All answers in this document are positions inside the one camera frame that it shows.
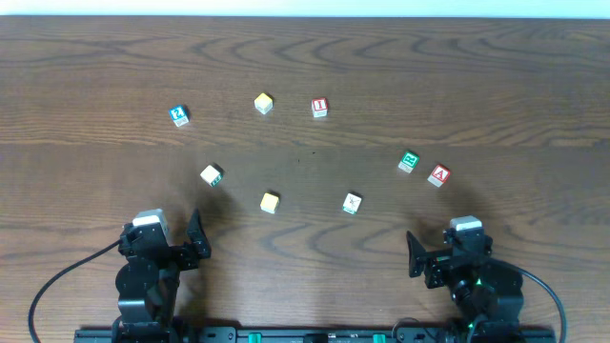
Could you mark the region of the red letter A block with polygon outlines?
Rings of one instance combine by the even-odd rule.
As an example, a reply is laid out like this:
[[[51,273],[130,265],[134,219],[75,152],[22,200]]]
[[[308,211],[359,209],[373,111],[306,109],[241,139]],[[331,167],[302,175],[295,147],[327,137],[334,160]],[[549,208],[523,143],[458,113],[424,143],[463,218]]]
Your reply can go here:
[[[451,171],[447,167],[437,164],[428,176],[427,181],[439,188],[447,182],[450,175]]]

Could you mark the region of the blue number 2 block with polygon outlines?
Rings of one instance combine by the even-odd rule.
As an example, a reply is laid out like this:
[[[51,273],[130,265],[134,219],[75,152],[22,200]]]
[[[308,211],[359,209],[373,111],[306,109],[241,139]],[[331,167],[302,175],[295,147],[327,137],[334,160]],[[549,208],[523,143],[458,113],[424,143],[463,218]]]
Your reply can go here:
[[[182,127],[190,122],[188,111],[182,105],[169,109],[169,115],[177,127]]]

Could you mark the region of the red letter I block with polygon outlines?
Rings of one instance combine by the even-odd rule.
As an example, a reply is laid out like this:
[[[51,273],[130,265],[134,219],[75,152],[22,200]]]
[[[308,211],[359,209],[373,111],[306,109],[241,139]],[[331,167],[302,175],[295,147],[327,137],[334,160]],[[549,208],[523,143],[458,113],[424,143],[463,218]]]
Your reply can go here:
[[[312,113],[314,118],[328,115],[328,100],[325,97],[312,100]]]

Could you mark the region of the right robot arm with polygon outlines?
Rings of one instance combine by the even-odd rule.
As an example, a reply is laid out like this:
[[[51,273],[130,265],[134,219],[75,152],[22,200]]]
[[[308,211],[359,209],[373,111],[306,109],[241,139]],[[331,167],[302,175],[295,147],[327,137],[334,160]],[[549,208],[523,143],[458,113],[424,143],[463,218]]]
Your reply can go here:
[[[462,342],[523,342],[519,313],[522,276],[491,261],[493,239],[482,227],[443,232],[445,250],[428,252],[406,233],[409,276],[429,289],[445,287],[462,315],[452,335]]]

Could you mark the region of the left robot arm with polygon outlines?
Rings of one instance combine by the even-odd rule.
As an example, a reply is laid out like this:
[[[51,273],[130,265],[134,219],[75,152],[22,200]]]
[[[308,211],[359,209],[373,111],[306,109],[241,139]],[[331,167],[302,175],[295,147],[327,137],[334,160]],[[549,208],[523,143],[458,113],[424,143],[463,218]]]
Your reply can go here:
[[[123,227],[118,251],[127,264],[115,278],[121,328],[113,342],[197,342],[199,333],[174,316],[180,274],[196,270],[211,256],[211,246],[195,210],[187,226],[188,242],[171,246],[162,210],[140,212]]]

